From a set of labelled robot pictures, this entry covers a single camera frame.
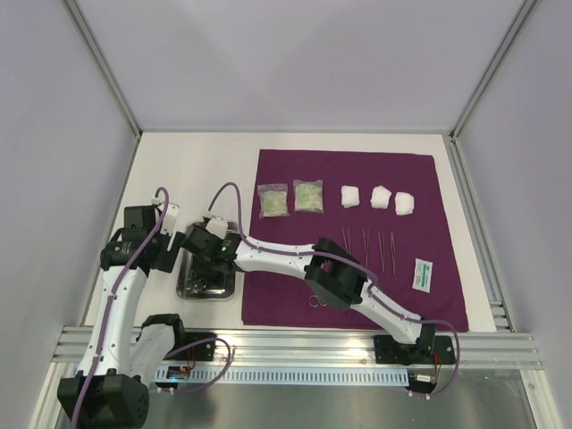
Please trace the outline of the plain steel surgical scissors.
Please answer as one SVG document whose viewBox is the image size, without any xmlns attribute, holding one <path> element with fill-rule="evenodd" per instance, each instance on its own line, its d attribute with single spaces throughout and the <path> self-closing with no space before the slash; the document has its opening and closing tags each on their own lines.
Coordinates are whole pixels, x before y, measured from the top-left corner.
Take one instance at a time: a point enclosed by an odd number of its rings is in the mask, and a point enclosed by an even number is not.
<svg viewBox="0 0 572 429">
<path fill-rule="evenodd" d="M 326 307 L 326 303 L 323 302 L 320 298 L 318 298 L 316 295 L 311 295 L 308 298 L 308 305 L 316 308 L 316 307 Z"/>
</svg>

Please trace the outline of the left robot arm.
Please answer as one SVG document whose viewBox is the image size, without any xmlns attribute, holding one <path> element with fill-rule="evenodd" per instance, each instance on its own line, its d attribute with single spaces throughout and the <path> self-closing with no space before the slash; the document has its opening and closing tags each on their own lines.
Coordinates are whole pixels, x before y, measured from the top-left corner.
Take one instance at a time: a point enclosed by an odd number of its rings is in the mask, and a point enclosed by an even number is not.
<svg viewBox="0 0 572 429">
<path fill-rule="evenodd" d="M 150 316 L 139 337 L 132 336 L 150 273 L 171 272 L 185 240 L 174 229 L 179 211 L 158 198 L 149 206 L 126 207 L 123 226 L 101 251 L 101 296 L 88 346 L 75 375 L 57 388 L 73 428 L 140 428 L 163 357 L 177 358 L 187 348 L 175 314 Z"/>
</svg>

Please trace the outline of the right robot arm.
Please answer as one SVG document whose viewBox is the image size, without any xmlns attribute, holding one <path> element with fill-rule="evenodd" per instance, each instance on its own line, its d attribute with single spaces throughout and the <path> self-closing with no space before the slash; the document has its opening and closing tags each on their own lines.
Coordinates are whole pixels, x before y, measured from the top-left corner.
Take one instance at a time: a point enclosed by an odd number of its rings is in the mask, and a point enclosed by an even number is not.
<svg viewBox="0 0 572 429">
<path fill-rule="evenodd" d="M 194 226 L 182 247 L 209 273 L 236 270 L 300 279 L 326 306 L 356 311 L 381 326 L 412 361 L 425 361 L 435 351 L 435 324 L 384 294 L 377 276 L 332 240 L 284 245 L 241 232 L 222 238 L 205 226 Z"/>
</svg>

